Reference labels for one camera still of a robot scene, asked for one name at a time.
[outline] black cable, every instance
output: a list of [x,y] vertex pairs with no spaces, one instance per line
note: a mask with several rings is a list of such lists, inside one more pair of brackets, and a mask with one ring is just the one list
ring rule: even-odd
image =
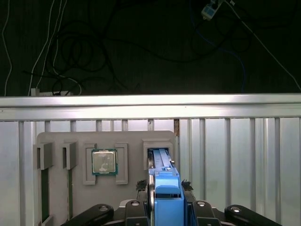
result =
[[[236,52],[246,52],[249,50],[252,44],[253,34],[250,33],[242,24],[241,21],[250,24],[252,27],[253,32],[257,32],[259,30],[269,30],[269,29],[280,29],[280,28],[288,28],[296,15],[296,12],[299,11],[298,9],[298,0],[295,0],[293,10],[290,13],[284,13],[279,16],[265,16],[254,18],[247,10],[239,6],[237,3],[235,4],[239,10],[244,12],[246,16],[241,16],[241,20],[239,20],[232,12],[232,10],[219,10],[213,20],[214,25],[218,33],[230,40],[231,47]],[[225,21],[230,22],[230,28],[223,32],[221,27],[219,26],[219,22],[223,22],[223,26],[225,27]],[[269,25],[262,25],[262,23],[268,22]],[[246,47],[244,49],[238,50],[235,46],[236,41],[245,41]]]
[[[35,73],[30,73],[28,71],[22,71],[22,73],[25,73],[25,74],[28,74],[28,75],[32,75],[32,76],[35,76],[35,77],[41,77],[40,74],[35,74]],[[53,86],[52,86],[52,89],[51,89],[51,92],[52,92],[52,95],[55,96],[55,91],[54,91],[54,88],[55,86],[59,83],[60,84],[60,90],[57,92],[59,93],[59,95],[61,94],[62,90],[63,90],[63,83],[62,81],[63,80],[66,80],[66,79],[70,79],[70,77],[58,77],[58,76],[49,76],[49,75],[45,75],[43,76],[45,78],[49,78],[49,79],[55,79],[56,81],[54,82]],[[78,81],[77,79],[74,79],[72,78],[74,81],[76,81],[76,85],[75,87],[77,87],[78,85],[80,85],[83,89],[85,89],[85,87],[82,85],[82,83],[80,81]]]
[[[188,59],[188,60],[170,59],[170,58],[161,56],[161,55],[157,54],[156,52],[153,52],[140,44],[137,44],[137,43],[134,43],[134,42],[131,42],[128,40],[118,39],[118,38],[109,38],[107,36],[108,30],[111,26],[114,16],[117,14],[117,12],[119,10],[133,7],[135,5],[139,5],[139,4],[142,4],[145,2],[155,2],[155,1],[156,0],[146,0],[144,2],[141,2],[139,0],[132,0],[132,1],[122,2],[121,0],[116,0],[115,4],[113,6],[113,9],[108,17],[107,23],[105,24],[104,28],[102,30],[100,30],[99,28],[95,27],[92,23],[93,20],[91,18],[91,0],[88,0],[88,6],[87,6],[88,22],[76,20],[76,21],[70,21],[68,23],[65,23],[63,26],[61,26],[61,29],[57,32],[55,38],[52,40],[52,43],[50,46],[50,51],[47,56],[48,64],[46,65],[46,69],[47,69],[48,73],[54,75],[51,72],[51,69],[49,68],[49,66],[52,68],[52,70],[58,71],[59,75],[66,74],[72,68],[76,68],[76,69],[79,69],[79,70],[82,70],[85,72],[89,72],[89,73],[95,73],[95,72],[100,72],[105,67],[108,67],[110,73],[112,74],[112,81],[113,81],[113,83],[109,89],[122,88],[122,89],[129,91],[130,89],[127,86],[125,86],[116,76],[112,61],[109,56],[109,52],[107,50],[107,47],[103,43],[104,40],[116,41],[116,42],[121,42],[124,44],[133,45],[133,46],[136,46],[136,47],[148,52],[149,54],[153,55],[154,57],[156,57],[158,59],[173,62],[173,63],[191,63],[191,62],[198,61],[198,60],[202,59],[203,57],[208,56],[209,54],[215,52],[222,44],[224,44],[228,40],[230,41],[232,48],[236,52],[247,51],[251,46],[253,34],[250,34],[250,32],[247,31],[241,25],[240,21],[236,17],[233,16],[233,12],[231,12],[229,10],[228,11],[219,10],[217,12],[217,14],[214,16],[215,27],[216,27],[217,31],[219,32],[219,34],[223,37],[223,40],[215,48],[211,49],[210,51],[205,52],[205,53],[199,53],[196,51],[195,45],[194,45],[194,39],[193,39],[193,37],[195,35],[195,30],[193,31],[193,34],[190,39],[190,48],[191,48],[192,52],[198,56],[193,59]],[[275,29],[275,28],[282,28],[282,27],[289,26],[292,23],[293,18],[297,11],[297,5],[298,5],[297,1],[298,0],[296,0],[295,6],[294,6],[294,9],[292,12],[292,16],[288,20],[285,20],[285,23],[284,23],[283,18],[285,16],[289,16],[289,14],[285,14],[283,16],[278,16],[278,17],[277,16],[268,16],[268,17],[263,17],[263,18],[254,18],[252,15],[250,15],[246,10],[244,10],[239,5],[236,4],[236,7],[240,8],[240,10],[244,11],[244,13],[246,14],[246,16],[241,17],[242,20],[246,23],[251,24],[252,27],[254,27],[254,31],[257,31],[259,29]],[[227,31],[223,31],[219,27],[218,21],[221,19],[227,19],[230,22],[230,25],[229,25],[229,28],[227,29]],[[277,23],[277,24],[273,24],[273,25],[269,25],[269,26],[261,25],[261,23],[265,23],[265,22]],[[198,28],[202,24],[203,24],[203,22],[199,23],[196,26],[196,28]],[[78,26],[83,26],[83,29],[81,29],[81,30],[83,30],[87,33],[72,31],[71,28],[72,28],[72,26],[75,26],[75,25],[76,25],[77,29],[78,29]],[[54,50],[56,48],[57,40],[60,43],[59,53],[60,53],[61,59],[63,60],[63,64],[64,64],[63,68],[53,64],[53,60],[54,60],[53,53],[55,52]],[[245,49],[238,50],[235,47],[235,42],[238,40],[246,41],[247,45],[246,45]],[[85,48],[86,50],[88,49],[88,52],[85,53],[85,55],[83,53],[83,48]],[[96,58],[95,52],[100,53],[99,59]],[[100,62],[100,67],[91,68],[90,65],[91,65],[92,61],[94,61],[94,60],[97,60]],[[97,76],[90,76],[90,77],[85,78],[80,81],[86,82],[86,81],[90,81],[93,79],[103,80],[104,78],[97,77]],[[61,82],[61,80],[57,80],[54,85],[57,85],[60,82]],[[72,91],[76,86],[77,85],[73,86],[68,91],[68,93],[70,91]]]

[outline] metal bar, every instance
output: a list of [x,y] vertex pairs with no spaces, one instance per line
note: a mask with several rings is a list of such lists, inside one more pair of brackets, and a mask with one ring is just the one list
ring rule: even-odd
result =
[[301,103],[299,94],[4,97],[0,107]]
[[0,108],[1,121],[299,117],[301,104]]

